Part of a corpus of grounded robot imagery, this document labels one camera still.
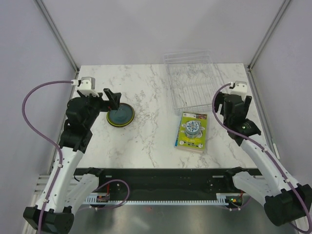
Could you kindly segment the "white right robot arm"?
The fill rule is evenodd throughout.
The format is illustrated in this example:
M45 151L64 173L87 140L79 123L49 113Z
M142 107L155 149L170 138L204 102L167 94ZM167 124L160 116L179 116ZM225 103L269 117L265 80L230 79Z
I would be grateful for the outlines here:
M245 169L236 167L227 172L223 186L229 192L240 189L263 206L268 219L276 226L306 217L308 228L296 230L312 232L312 188L301 185L266 146L257 125L247 119L251 96L225 94L218 91L213 97L213 114L220 112L219 124L230 138L246 152L264 177L263 181L251 176Z

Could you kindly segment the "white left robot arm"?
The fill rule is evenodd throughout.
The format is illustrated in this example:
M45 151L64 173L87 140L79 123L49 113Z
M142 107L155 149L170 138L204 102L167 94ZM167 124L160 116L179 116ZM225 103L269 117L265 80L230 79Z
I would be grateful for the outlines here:
M91 127L99 113L118 110L121 93L105 88L102 93L90 89L78 91L79 97L68 101L64 129L56 144L59 158L55 160L49 180L36 204L26 207L25 220L38 233L67 234L79 207L94 190L107 186L101 170L90 168L79 183L69 189L74 172L93 136Z

